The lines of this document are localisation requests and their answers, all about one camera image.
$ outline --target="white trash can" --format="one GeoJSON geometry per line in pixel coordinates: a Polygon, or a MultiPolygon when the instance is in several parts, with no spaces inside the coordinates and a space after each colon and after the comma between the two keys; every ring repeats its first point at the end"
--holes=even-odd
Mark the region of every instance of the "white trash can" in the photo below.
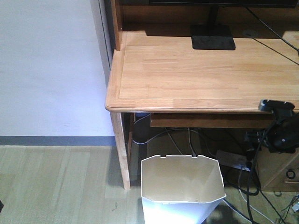
{"type": "Polygon", "coordinates": [[[226,197],[217,160],[155,155],[141,163],[146,224],[201,224],[226,197]]]}

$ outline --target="wooden floor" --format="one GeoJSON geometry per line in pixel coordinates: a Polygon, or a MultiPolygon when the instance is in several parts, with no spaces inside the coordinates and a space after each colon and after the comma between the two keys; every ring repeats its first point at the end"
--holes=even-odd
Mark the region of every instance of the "wooden floor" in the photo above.
{"type": "MultiPolygon", "coordinates": [[[[131,190],[122,187],[114,147],[0,147],[1,224],[143,224],[138,147],[132,152],[131,190]]],[[[235,189],[227,199],[246,214],[246,203],[235,189]]],[[[266,193],[280,211],[296,194],[266,193]]],[[[252,204],[273,221],[277,216],[261,198],[252,204]]],[[[255,221],[269,223],[253,212],[255,221]]],[[[206,224],[245,224],[221,203],[206,224]]],[[[291,213],[288,224],[298,224],[291,213]]]]}

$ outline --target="wall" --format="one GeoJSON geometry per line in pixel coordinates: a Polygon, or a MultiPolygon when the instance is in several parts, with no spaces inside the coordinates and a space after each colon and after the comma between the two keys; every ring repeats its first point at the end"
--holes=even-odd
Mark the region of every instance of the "wall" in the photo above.
{"type": "Polygon", "coordinates": [[[91,5],[1,1],[0,135],[114,135],[104,108],[107,52],[93,21],[100,11],[91,5]]]}

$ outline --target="baseboard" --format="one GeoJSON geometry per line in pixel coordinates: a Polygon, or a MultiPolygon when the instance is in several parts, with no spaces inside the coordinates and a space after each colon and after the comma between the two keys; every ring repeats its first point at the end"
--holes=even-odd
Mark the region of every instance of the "baseboard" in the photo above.
{"type": "Polygon", "coordinates": [[[1,146],[115,146],[114,136],[0,136],[1,146]]]}

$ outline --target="cable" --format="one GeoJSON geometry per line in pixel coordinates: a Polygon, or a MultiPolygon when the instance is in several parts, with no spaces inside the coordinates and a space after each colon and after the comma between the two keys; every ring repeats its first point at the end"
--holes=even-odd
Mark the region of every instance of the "cable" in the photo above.
{"type": "MultiPolygon", "coordinates": [[[[240,182],[241,182],[242,169],[243,169],[243,167],[241,166],[240,173],[239,173],[239,179],[238,179],[238,186],[239,186],[239,188],[241,188],[241,184],[240,184],[240,182]]],[[[246,202],[246,199],[244,198],[244,196],[243,196],[243,194],[242,194],[242,192],[241,192],[240,189],[239,189],[239,192],[240,192],[240,195],[241,195],[241,197],[243,198],[243,200],[246,202]]],[[[257,213],[259,213],[261,216],[263,216],[263,217],[265,217],[266,219],[268,219],[269,222],[271,222],[272,224],[275,224],[275,222],[273,222],[273,221],[272,221],[271,219],[269,219],[266,215],[264,215],[264,214],[261,213],[259,210],[257,210],[256,208],[254,208],[252,205],[250,205],[250,207],[251,207],[254,211],[256,211],[257,213]]]]}
{"type": "Polygon", "coordinates": [[[242,218],[244,218],[245,220],[247,220],[248,222],[251,222],[250,219],[248,217],[246,217],[243,213],[241,213],[235,206],[233,206],[230,202],[228,202],[228,200],[226,200],[225,198],[223,199],[224,203],[230,207],[233,211],[235,211],[239,216],[241,216],[242,218]]]}
{"type": "Polygon", "coordinates": [[[143,120],[143,119],[145,119],[145,118],[147,118],[149,116],[150,116],[150,113],[147,114],[147,115],[145,115],[144,117],[140,118],[139,120],[135,121],[134,124],[138,123],[139,121],[141,121],[141,120],[143,120]]]}
{"type": "Polygon", "coordinates": [[[168,136],[170,137],[172,143],[173,143],[174,146],[177,148],[177,150],[179,151],[179,153],[180,153],[181,155],[184,155],[184,154],[182,153],[182,151],[179,149],[178,145],[176,144],[176,142],[174,141],[172,135],[169,133],[169,131],[167,130],[166,127],[165,127],[165,131],[167,132],[168,136]]]}
{"type": "Polygon", "coordinates": [[[282,222],[281,222],[282,220],[285,221],[285,219],[287,218],[287,216],[288,216],[288,214],[289,214],[289,211],[290,211],[290,209],[291,209],[291,206],[292,206],[293,203],[295,203],[298,199],[299,199],[299,195],[293,197],[293,198],[291,199],[290,203],[289,203],[284,209],[282,209],[282,210],[280,211],[280,215],[281,215],[281,217],[282,217],[282,216],[283,216],[283,215],[282,215],[283,211],[287,210],[285,217],[284,217],[283,219],[279,219],[278,224],[281,224],[281,223],[282,223],[282,222]]]}
{"type": "Polygon", "coordinates": [[[264,26],[266,26],[270,31],[272,31],[279,39],[281,39],[283,42],[285,42],[287,45],[295,49],[297,52],[299,52],[299,49],[296,48],[294,45],[286,41],[284,38],[282,38],[278,33],[276,33],[271,27],[269,27],[264,21],[262,21],[256,14],[254,14],[249,8],[246,7],[246,9],[257,19],[259,20],[264,26]]]}
{"type": "Polygon", "coordinates": [[[256,166],[256,161],[257,161],[257,155],[258,155],[258,152],[259,150],[261,149],[262,147],[262,144],[268,134],[268,132],[273,128],[273,126],[275,125],[276,121],[273,121],[272,124],[264,131],[263,133],[263,136],[261,138],[261,141],[259,142],[258,144],[258,147],[256,149],[256,153],[255,153],[255,156],[254,156],[254,159],[252,161],[252,165],[251,165],[251,170],[250,170],[250,173],[249,173],[249,176],[248,176],[248,180],[247,180],[247,187],[246,187],[246,191],[247,191],[247,194],[246,194],[246,204],[247,204],[247,210],[248,210],[248,214],[249,214],[249,217],[250,217],[250,220],[251,220],[251,223],[254,224],[254,220],[253,220],[253,217],[252,217],[252,214],[251,214],[251,209],[250,209],[250,202],[249,202],[249,187],[250,187],[250,182],[251,182],[251,178],[253,176],[253,173],[255,171],[255,166],[256,166]]]}
{"type": "MultiPolygon", "coordinates": [[[[171,129],[171,130],[167,130],[167,131],[170,132],[170,131],[181,131],[181,130],[186,130],[186,129],[185,128],[176,128],[176,129],[171,129]]],[[[160,132],[160,133],[156,134],[154,137],[148,139],[145,142],[138,142],[138,141],[135,141],[134,139],[132,141],[134,143],[136,143],[137,145],[145,145],[145,144],[149,143],[150,141],[152,141],[153,139],[155,139],[156,137],[158,137],[158,136],[160,136],[164,133],[167,133],[167,132],[166,131],[160,132]]]]}
{"type": "Polygon", "coordinates": [[[191,152],[192,152],[192,157],[197,157],[196,155],[196,152],[192,146],[192,143],[191,143],[191,133],[190,133],[190,128],[188,128],[188,141],[189,141],[189,146],[190,146],[190,149],[191,149],[191,152]]]}
{"type": "Polygon", "coordinates": [[[276,210],[276,208],[274,207],[274,205],[270,202],[270,200],[266,197],[266,195],[265,195],[262,191],[260,191],[260,192],[261,192],[262,196],[266,199],[266,201],[269,203],[269,205],[270,205],[270,206],[274,209],[274,211],[278,214],[278,216],[279,216],[280,220],[282,221],[282,223],[285,224],[284,219],[281,217],[281,215],[280,215],[279,212],[276,210]]]}
{"type": "Polygon", "coordinates": [[[209,148],[209,146],[208,146],[208,144],[207,144],[207,141],[206,141],[206,138],[205,138],[205,135],[204,134],[201,134],[201,133],[199,133],[199,131],[195,131],[195,130],[191,130],[191,131],[193,131],[193,132],[195,132],[195,133],[197,133],[198,134],[198,136],[200,137],[200,138],[202,138],[203,139],[203,141],[205,142],[205,145],[206,145],[206,150],[207,150],[207,152],[211,155],[211,156],[213,156],[213,157],[216,157],[216,155],[215,154],[213,154],[213,153],[211,153],[211,151],[210,151],[210,148],[209,148]]]}
{"type": "Polygon", "coordinates": [[[245,153],[245,151],[244,151],[242,145],[241,145],[241,144],[239,143],[239,141],[232,135],[232,133],[229,132],[229,131],[228,131],[227,129],[225,129],[225,128],[223,128],[222,130],[223,130],[224,132],[226,132],[226,133],[231,137],[231,139],[233,139],[232,142],[234,142],[235,144],[237,144],[237,145],[239,146],[239,148],[245,153]]]}
{"type": "Polygon", "coordinates": [[[226,174],[225,174],[225,180],[227,181],[227,183],[225,183],[224,186],[227,186],[227,185],[232,186],[232,187],[234,187],[234,188],[240,190],[242,193],[244,193],[244,194],[249,194],[250,196],[256,196],[256,195],[259,194],[260,191],[259,191],[259,188],[258,188],[258,187],[256,188],[256,191],[255,191],[254,193],[251,193],[251,192],[248,193],[246,190],[243,190],[243,189],[240,188],[238,185],[235,185],[235,184],[229,182],[229,181],[228,181],[228,174],[229,174],[229,172],[230,172],[231,170],[233,170],[233,168],[229,169],[228,172],[226,172],[226,174]]]}
{"type": "Polygon", "coordinates": [[[169,132],[169,131],[182,131],[182,130],[188,130],[188,137],[189,137],[189,146],[190,146],[190,148],[192,149],[192,154],[193,154],[193,156],[195,156],[196,155],[196,152],[195,152],[195,150],[194,150],[194,148],[193,148],[193,146],[192,146],[192,143],[191,143],[191,134],[190,134],[190,132],[195,132],[195,133],[197,133],[203,140],[204,140],[204,142],[205,142],[205,145],[206,145],[206,149],[207,149],[207,151],[208,151],[208,153],[211,155],[211,156],[213,156],[213,157],[216,157],[216,155],[214,155],[213,153],[211,153],[211,151],[210,151],[210,149],[209,149],[209,146],[208,146],[208,144],[207,144],[207,141],[206,141],[206,139],[205,139],[205,137],[203,136],[203,135],[201,135],[199,132],[197,132],[197,131],[195,131],[195,130],[192,130],[192,129],[190,129],[190,128],[175,128],[175,129],[170,129],[170,130],[166,130],[166,131],[163,131],[163,132],[160,132],[160,133],[158,133],[158,134],[156,134],[154,137],[152,137],[152,138],[150,138],[150,139],[148,139],[147,141],[145,141],[145,142],[137,142],[137,141],[135,141],[134,139],[132,140],[135,144],[137,144],[137,145],[145,145],[145,144],[147,144],[147,143],[149,143],[150,141],[152,141],[153,139],[155,139],[156,137],[158,137],[158,136],[160,136],[160,135],[162,135],[162,134],[164,134],[164,133],[167,133],[167,132],[169,132]]]}

